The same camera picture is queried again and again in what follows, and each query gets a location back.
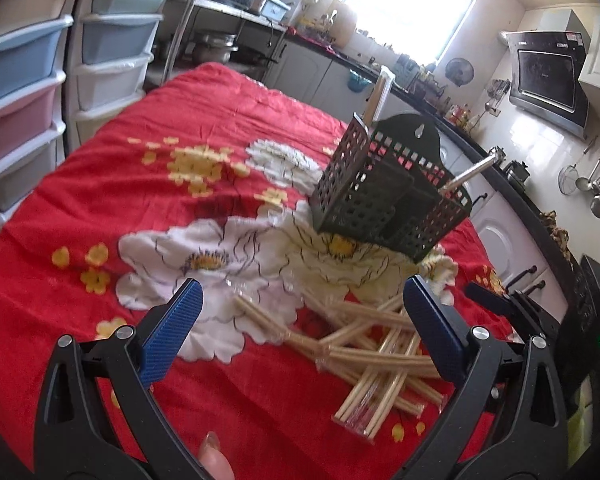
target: black countertop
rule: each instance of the black countertop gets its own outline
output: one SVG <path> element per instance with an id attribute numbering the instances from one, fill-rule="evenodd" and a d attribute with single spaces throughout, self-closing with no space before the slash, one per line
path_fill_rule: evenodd
<path id="1" fill-rule="evenodd" d="M 302 38 L 301 36 L 289 35 L 286 38 L 287 40 L 304 46 L 314 52 L 331 57 L 333 61 L 348 66 L 350 69 L 355 70 L 371 81 L 378 79 L 378 72 L 369 66 L 365 66 L 355 60 L 336 54 L 319 44 L 305 40 L 305 38 Z M 399 97 L 419 113 L 430 117 L 436 123 L 440 132 L 444 133 L 449 139 L 455 142 L 471 162 L 479 162 L 487 156 L 487 152 L 480 144 L 475 142 L 475 140 L 469 137 L 463 130 L 447 123 L 435 113 L 434 109 L 428 103 L 416 99 L 412 94 L 409 94 L 400 87 L 393 87 L 392 94 Z M 538 207 L 526 194 L 518 193 L 511 186 L 500 168 L 489 168 L 485 170 L 482 175 L 490 186 L 504 197 L 513 211 L 518 215 L 526 230 L 531 234 L 536 245 L 547 260 L 556 281 L 562 289 L 565 299 L 569 305 L 573 304 L 575 299 L 573 288 L 575 278 L 573 269 L 571 264 L 562 255 L 562 251 L 560 250 L 560 247 L 558 247 L 558 244 L 554 242 L 542 224 Z"/>

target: wall fan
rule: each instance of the wall fan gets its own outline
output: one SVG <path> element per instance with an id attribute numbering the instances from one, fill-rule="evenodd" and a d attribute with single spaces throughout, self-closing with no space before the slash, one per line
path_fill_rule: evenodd
<path id="1" fill-rule="evenodd" d="M 460 87 L 474 79 L 474 66 L 463 57 L 455 57 L 446 64 L 445 77 Z"/>

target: hand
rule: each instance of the hand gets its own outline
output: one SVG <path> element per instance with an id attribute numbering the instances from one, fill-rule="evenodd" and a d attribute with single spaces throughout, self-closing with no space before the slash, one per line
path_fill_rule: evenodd
<path id="1" fill-rule="evenodd" d="M 218 436 L 210 431 L 200 445 L 198 460 L 216 480 L 235 480 L 229 461 L 220 453 Z"/>

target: perforated basket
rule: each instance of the perforated basket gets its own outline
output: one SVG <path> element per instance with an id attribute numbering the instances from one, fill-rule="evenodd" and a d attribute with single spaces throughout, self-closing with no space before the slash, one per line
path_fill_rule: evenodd
<path id="1" fill-rule="evenodd" d="M 471 213 L 463 187 L 438 193 L 451 179 L 440 162 L 438 132 L 426 118 L 403 114 L 369 133 L 356 115 L 309 199 L 314 228 L 419 262 Z"/>

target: floral tablecloth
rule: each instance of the floral tablecloth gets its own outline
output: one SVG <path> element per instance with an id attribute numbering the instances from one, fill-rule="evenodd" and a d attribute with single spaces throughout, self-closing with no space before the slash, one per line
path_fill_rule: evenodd
<path id="1" fill-rule="evenodd" d="M 469 324 L 508 335 L 506 321 L 462 294 L 469 281 L 501 291 L 469 221 L 419 266 L 313 231 L 307 196 L 344 129 L 207 64 L 127 108 L 42 181 L 0 232 L 0 432 L 27 465 L 58 337 L 107 337 L 191 276 L 203 285 L 202 314 L 154 385 L 189 449 L 215 431 L 240 480 L 377 480 L 399 468 L 438 408 L 427 405 L 417 427 L 392 412 L 374 445 L 347 433 L 331 416 L 350 386 L 245 318 L 226 284 L 315 333 L 320 322 L 303 290 L 325 302 L 379 303 L 419 272 Z M 140 456 L 110 386 L 103 397 L 125 449 Z M 465 455 L 477 452 L 489 423 L 484 416 Z"/>

